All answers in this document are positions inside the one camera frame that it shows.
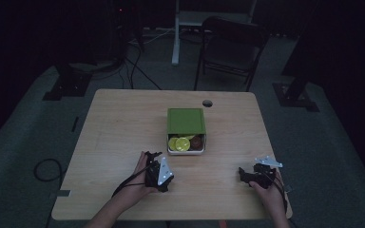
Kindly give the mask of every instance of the person's left hand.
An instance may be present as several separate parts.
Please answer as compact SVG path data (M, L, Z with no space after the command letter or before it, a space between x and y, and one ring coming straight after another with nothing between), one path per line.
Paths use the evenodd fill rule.
M147 161L147 155L144 152L142 152L133 174L136 174L142 169L144 169L146 167L146 161ZM149 193L158 192L158 190L154 187L144 186L145 173L146 173L145 171L142 172L140 175L138 175L138 177L127 183L127 185L129 184L137 184L137 185L125 186L113 197L113 199L116 200L117 203L119 203L123 211L129 209L130 207L138 203L138 201L140 201L143 197L145 197Z

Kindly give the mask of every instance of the wooden table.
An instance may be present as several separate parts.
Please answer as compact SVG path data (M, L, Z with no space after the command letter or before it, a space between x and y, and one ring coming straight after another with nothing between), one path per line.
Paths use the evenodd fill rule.
M211 107L202 106L210 100ZM169 107L202 107L206 150L167 154ZM274 157L256 97L245 92L100 89L96 92L58 197L54 219L91 219L129 177L141 151L162 151L175 178L166 193L150 194L120 219L264 219L255 191L240 182L239 167ZM292 216L290 203L288 218Z

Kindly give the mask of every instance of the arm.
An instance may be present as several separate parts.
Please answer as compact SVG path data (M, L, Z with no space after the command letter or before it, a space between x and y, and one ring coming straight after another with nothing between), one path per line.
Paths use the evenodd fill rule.
M277 179L281 180L280 173L277 172ZM271 216L276 228L289 228L289 222L286 218L282 196L277 187L272 184L268 189L264 189L256 182L250 181L250 185L256 190L262 200L265 209Z
M146 160L147 155L142 152L138 164L136 165L134 174L145 168ZM145 172L129 182L129 184L135 183L139 185L124 187L103 206L103 208L93 217L93 219L87 223L85 228L111 227L124 211L138 203L138 201L140 201L149 193L157 192L158 190L156 188L144 186L144 174Z

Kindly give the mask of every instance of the chair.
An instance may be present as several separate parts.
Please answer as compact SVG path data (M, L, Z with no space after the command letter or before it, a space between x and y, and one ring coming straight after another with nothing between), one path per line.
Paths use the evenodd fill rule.
M197 90L200 68L245 76L250 89L269 32L261 26L234 22L218 16L208 17L201 26L202 47L194 90Z

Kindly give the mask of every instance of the hand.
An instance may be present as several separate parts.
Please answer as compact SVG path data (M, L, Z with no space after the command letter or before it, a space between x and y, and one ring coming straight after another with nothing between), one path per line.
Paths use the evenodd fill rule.
M276 172L276 179L279 181L274 180L274 182L282 188L279 172ZM254 181L250 181L249 184L256 190L265 209L274 221L275 227L289 227L284 209L283 198L277 187L272 184L267 189L264 189Z
M147 161L147 155L144 152L142 152L133 174L136 174L142 169L144 169L146 167L146 161ZM126 186L113 197L124 211L135 205L138 201L140 201L143 197L145 197L149 193L158 192L156 188L144 186L144 177L145 177L145 172L141 173L138 177L127 183L127 185L129 184L138 184L138 185Z

